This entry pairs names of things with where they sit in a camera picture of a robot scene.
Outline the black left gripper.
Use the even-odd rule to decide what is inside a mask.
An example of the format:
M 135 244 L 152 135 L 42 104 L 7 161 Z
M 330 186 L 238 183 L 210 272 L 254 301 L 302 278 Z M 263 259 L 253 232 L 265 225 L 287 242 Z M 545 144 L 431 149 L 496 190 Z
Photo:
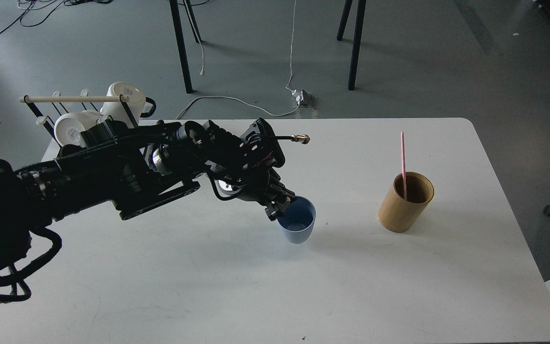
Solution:
M 241 199 L 265 204 L 270 221 L 284 217 L 296 194 L 275 172 L 285 163 L 271 125 L 259 118 L 236 136 L 208 120 L 201 126 L 201 152 L 210 163 L 208 177 L 219 200 Z

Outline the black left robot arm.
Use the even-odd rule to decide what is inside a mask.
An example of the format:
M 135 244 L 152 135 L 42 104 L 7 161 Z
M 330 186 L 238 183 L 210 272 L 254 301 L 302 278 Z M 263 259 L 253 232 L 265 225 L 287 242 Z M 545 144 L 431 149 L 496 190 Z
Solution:
M 296 201 L 276 172 L 282 137 L 262 118 L 240 137 L 211 120 L 130 129 L 109 119 L 81 138 L 85 146 L 17 170 L 0 159 L 0 303 L 29 299 L 25 279 L 63 246 L 48 226 L 94 205 L 111 201 L 128 220 L 199 190 L 204 174 L 218 199 L 255 201 L 269 220 Z

